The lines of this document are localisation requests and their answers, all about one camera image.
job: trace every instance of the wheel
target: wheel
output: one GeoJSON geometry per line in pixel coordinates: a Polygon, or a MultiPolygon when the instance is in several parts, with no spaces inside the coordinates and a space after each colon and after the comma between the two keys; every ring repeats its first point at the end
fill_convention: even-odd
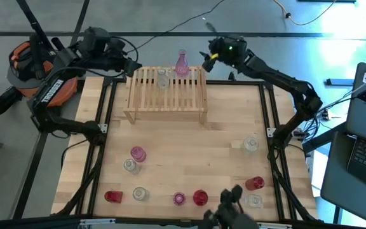
{"type": "Polygon", "coordinates": [[[22,94],[15,87],[10,87],[0,96],[0,115],[5,113],[16,101],[22,98],[22,94]]]}

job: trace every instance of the pink glass bottle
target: pink glass bottle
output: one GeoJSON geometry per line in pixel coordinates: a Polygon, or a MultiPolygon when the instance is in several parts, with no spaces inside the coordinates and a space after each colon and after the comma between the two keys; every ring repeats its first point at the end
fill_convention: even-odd
{"type": "Polygon", "coordinates": [[[177,60],[175,71],[178,78],[186,78],[189,74],[189,63],[186,59],[185,50],[179,50],[179,59],[177,60]]]}

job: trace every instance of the wooden tabletop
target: wooden tabletop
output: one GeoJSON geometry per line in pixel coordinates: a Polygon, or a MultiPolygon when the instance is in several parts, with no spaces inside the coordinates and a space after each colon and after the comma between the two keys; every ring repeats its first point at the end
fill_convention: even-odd
{"type": "MultiPolygon", "coordinates": [[[[102,81],[103,78],[87,77],[76,115],[77,121],[94,120],[102,81]]],[[[179,114],[146,114],[138,116],[136,123],[131,125],[123,112],[127,91],[124,83],[119,83],[116,87],[94,216],[202,219],[207,209],[216,210],[224,188],[230,190],[239,184],[244,189],[243,197],[256,194],[263,201],[262,208],[245,207],[245,212],[257,221],[278,220],[271,168],[266,158],[268,147],[258,87],[207,85],[208,115],[204,125],[198,122],[198,117],[191,119],[179,114]],[[259,142],[258,150],[251,155],[244,154],[240,149],[240,144],[246,137],[254,137],[259,142]],[[137,175],[123,168],[123,162],[131,158],[130,150],[134,146],[141,146],[147,152],[147,158],[140,163],[141,170],[137,175]],[[245,181],[254,176],[262,177],[265,187],[248,191],[245,189],[245,181]],[[132,197],[132,191],[138,186],[149,191],[147,201],[139,202],[132,197]],[[205,190],[209,197],[203,207],[198,207],[193,202],[193,193],[199,189],[205,190]],[[106,202],[104,193],[109,190],[123,191],[122,203],[106,202]],[[172,201],[173,194],[178,191],[186,195],[186,203],[180,207],[172,201]]],[[[275,88],[274,93],[280,122],[286,123],[294,114],[290,95],[279,88],[275,88]]],[[[265,94],[272,125],[268,91],[265,94]]],[[[73,135],[69,145],[83,139],[82,135],[73,135]]],[[[296,141],[291,143],[301,146],[296,141]]],[[[67,152],[52,213],[61,210],[79,188],[87,150],[88,143],[83,143],[67,152]]],[[[285,152],[292,189],[309,213],[317,217],[304,154],[291,146],[285,152]]],[[[86,196],[83,212],[86,212],[89,190],[86,196]]],[[[289,218],[283,190],[281,196],[285,216],[289,218]]]]}

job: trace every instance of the concrete floor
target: concrete floor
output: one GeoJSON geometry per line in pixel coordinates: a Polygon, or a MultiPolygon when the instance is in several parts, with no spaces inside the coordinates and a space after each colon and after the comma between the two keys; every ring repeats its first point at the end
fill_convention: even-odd
{"type": "MultiPolygon", "coordinates": [[[[50,32],[73,32],[84,3],[83,0],[28,2],[44,30],[50,32]]],[[[88,6],[82,30],[88,26],[96,26],[111,32],[166,31],[194,15],[210,10],[217,2],[94,0],[88,6]]],[[[329,5],[300,3],[296,0],[281,2],[298,22],[315,17],[329,5]]],[[[323,81],[327,78],[353,78],[357,63],[366,62],[365,0],[359,0],[355,4],[336,3],[324,16],[306,26],[296,26],[288,20],[285,21],[279,7],[270,0],[226,0],[213,13],[205,15],[204,19],[192,20],[175,31],[208,32],[204,26],[206,21],[213,23],[218,31],[224,32],[283,33],[281,36],[286,38],[258,38],[255,36],[270,35],[250,34],[246,38],[248,47],[270,66],[300,80],[310,81],[325,104],[332,102],[334,97],[342,96],[350,88],[329,88],[323,81]],[[300,34],[295,34],[296,32],[305,38],[297,38],[300,34]],[[312,38],[321,33],[331,33],[332,37],[312,38]]],[[[29,23],[14,1],[0,0],[1,31],[31,31],[29,23]]],[[[144,36],[126,38],[137,46],[149,39],[144,36]]],[[[9,87],[4,77],[8,68],[6,57],[26,39],[0,36],[0,94],[9,87]]],[[[71,37],[60,39],[66,46],[71,37]]],[[[156,38],[139,49],[140,62],[144,66],[172,66],[177,61],[177,51],[184,48],[187,50],[189,64],[197,66],[202,63],[198,51],[207,50],[208,39],[211,37],[196,37],[195,34],[156,38]]],[[[226,66],[216,66],[210,78],[226,79],[229,71],[230,68],[226,66]]],[[[74,118],[78,100],[79,95],[64,106],[63,114],[66,118],[74,118]]],[[[348,103],[345,103],[334,109],[346,112],[347,108],[348,103]]],[[[5,143],[0,149],[0,219],[11,217],[37,139],[37,130],[29,115],[25,101],[22,101],[0,116],[0,141],[5,143]]],[[[24,217],[49,215],[60,175],[60,155],[67,142],[49,136],[24,217]]]]}

